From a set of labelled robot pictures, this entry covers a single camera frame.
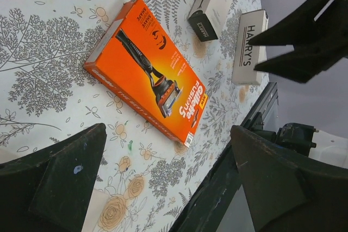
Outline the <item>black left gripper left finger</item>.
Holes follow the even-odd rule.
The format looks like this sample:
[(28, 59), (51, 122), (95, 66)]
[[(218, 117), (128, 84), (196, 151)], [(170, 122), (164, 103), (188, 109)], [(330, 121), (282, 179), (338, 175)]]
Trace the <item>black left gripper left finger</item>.
[(1, 231), (82, 231), (106, 127), (1, 164)]

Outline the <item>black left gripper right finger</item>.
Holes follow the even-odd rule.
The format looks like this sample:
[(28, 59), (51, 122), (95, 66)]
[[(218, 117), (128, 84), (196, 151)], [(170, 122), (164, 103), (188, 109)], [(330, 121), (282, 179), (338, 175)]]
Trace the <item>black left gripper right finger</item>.
[(241, 126), (231, 141), (255, 231), (347, 231), (347, 169)]

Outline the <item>orange Gillette Fusion razor box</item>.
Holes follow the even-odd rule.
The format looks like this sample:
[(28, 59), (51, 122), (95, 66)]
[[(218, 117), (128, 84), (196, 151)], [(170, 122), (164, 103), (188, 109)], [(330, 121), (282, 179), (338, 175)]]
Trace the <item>orange Gillette Fusion razor box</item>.
[(123, 5), (84, 68), (165, 136), (191, 146), (206, 88), (143, 0)]

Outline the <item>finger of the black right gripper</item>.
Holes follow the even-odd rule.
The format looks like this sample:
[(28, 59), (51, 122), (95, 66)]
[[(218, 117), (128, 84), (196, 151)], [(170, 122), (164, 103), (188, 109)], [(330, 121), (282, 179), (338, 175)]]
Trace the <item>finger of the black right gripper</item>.
[(296, 10), (249, 40), (253, 46), (306, 45), (345, 28), (345, 0), (306, 0)]
[(255, 65), (254, 70), (305, 84), (347, 57), (347, 36), (333, 36)]

